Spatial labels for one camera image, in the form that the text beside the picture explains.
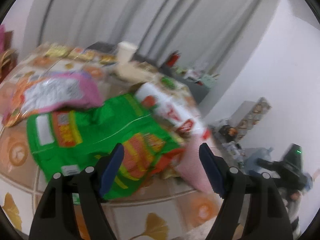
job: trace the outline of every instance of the food package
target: food package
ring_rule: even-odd
[[[70,52],[68,58],[83,61],[91,61],[94,59],[95,55],[96,52],[94,50],[77,47]]]
[[[135,97],[153,114],[168,120],[179,135],[187,138],[185,152],[179,158],[174,158],[170,165],[191,186],[210,193],[212,187],[199,160],[199,147],[206,143],[214,151],[216,147],[211,132],[203,123],[188,90],[179,82],[175,82],[175,88],[170,89],[172,84],[167,84],[167,81],[163,83],[162,80],[163,78],[159,78],[156,83],[143,84],[135,93]],[[172,170],[166,170],[162,178],[175,175]]]
[[[47,180],[56,172],[70,175],[94,166],[122,143],[124,159],[105,199],[131,195],[184,151],[131,94],[87,111],[33,115],[27,121],[27,135]]]
[[[149,64],[148,62],[142,62],[142,63],[138,64],[138,68],[141,68],[141,69],[148,71],[148,72],[151,72],[151,73],[158,73],[158,68]]]
[[[3,124],[13,126],[32,114],[64,106],[91,108],[102,104],[97,85],[85,72],[25,75],[16,84]]]
[[[52,44],[46,52],[46,57],[66,57],[72,49],[68,46]]]
[[[154,73],[138,68],[136,62],[117,64],[114,68],[114,72],[118,78],[125,80],[131,84],[148,82],[155,76]]]
[[[116,56],[112,54],[101,54],[100,63],[103,65],[110,65],[117,62]]]
[[[180,134],[198,133],[197,130],[203,133],[205,130],[200,119],[188,111],[185,106],[187,102],[180,101],[179,103],[177,97],[162,91],[152,83],[143,84],[136,92],[135,97],[143,106],[152,110],[154,114],[170,121],[176,132]]]
[[[0,54],[4,52],[5,27],[0,25]]]

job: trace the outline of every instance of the white wall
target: white wall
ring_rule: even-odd
[[[227,118],[243,101],[265,97],[273,108],[241,140],[241,145],[272,146],[272,157],[278,160],[291,143],[296,143],[303,149],[304,170],[312,174],[320,167],[320,31],[296,17],[292,9],[295,5],[290,1],[279,1],[259,46],[205,121]],[[309,9],[304,0],[300,2],[304,4],[299,6]],[[320,207],[319,194],[320,179],[302,199],[302,231]]]
[[[20,53],[22,49],[27,18],[33,1],[34,0],[16,0],[3,20],[6,30],[14,31],[12,47],[16,48],[18,53]]]

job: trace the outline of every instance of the white paper cup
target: white paper cup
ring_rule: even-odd
[[[121,41],[118,44],[118,53],[117,53],[117,60],[120,64],[128,63],[133,54],[137,51],[138,46],[134,45],[133,43],[127,41]]]

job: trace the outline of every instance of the pink item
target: pink item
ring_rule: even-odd
[[[203,135],[192,135],[191,140],[186,145],[183,158],[179,165],[175,167],[175,170],[195,189],[205,193],[212,193],[212,187],[199,159],[199,147],[201,144],[207,143],[215,155],[220,156],[220,153],[215,149],[211,136],[207,136],[208,130],[205,133]]]
[[[27,74],[16,84],[3,123],[9,127],[32,114],[65,106],[88,109],[102,104],[97,85],[85,72]]]
[[[4,25],[0,25],[0,53],[4,52]]]

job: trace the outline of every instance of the snack package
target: snack package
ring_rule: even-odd
[[[138,68],[141,68],[142,70],[151,72],[151,73],[158,73],[158,68],[149,64],[148,62],[142,62],[138,64]]]
[[[46,52],[46,57],[66,57],[72,49],[68,46],[52,44]]]
[[[114,68],[114,73],[118,78],[131,84],[148,82],[155,77],[154,73],[138,68],[137,65],[136,62],[118,63]]]
[[[68,58],[83,61],[91,61],[95,57],[95,54],[96,52],[91,49],[74,48],[68,55]]]
[[[116,56],[112,54],[101,54],[100,63],[103,65],[114,64],[117,62]]]
[[[56,172],[70,175],[94,166],[122,143],[124,159],[105,199],[131,195],[184,151],[131,94],[87,111],[33,115],[27,134],[33,158],[47,180]]]
[[[201,130],[197,133],[202,133],[205,130],[200,119],[188,110],[184,102],[179,103],[179,98],[174,94],[166,93],[152,83],[143,84],[135,97],[154,114],[169,120],[180,134],[195,133],[196,130]]]
[[[64,106],[91,108],[102,104],[97,85],[85,72],[24,75],[16,84],[3,124],[10,127],[32,114]]]
[[[4,52],[5,27],[0,25],[0,53]]]

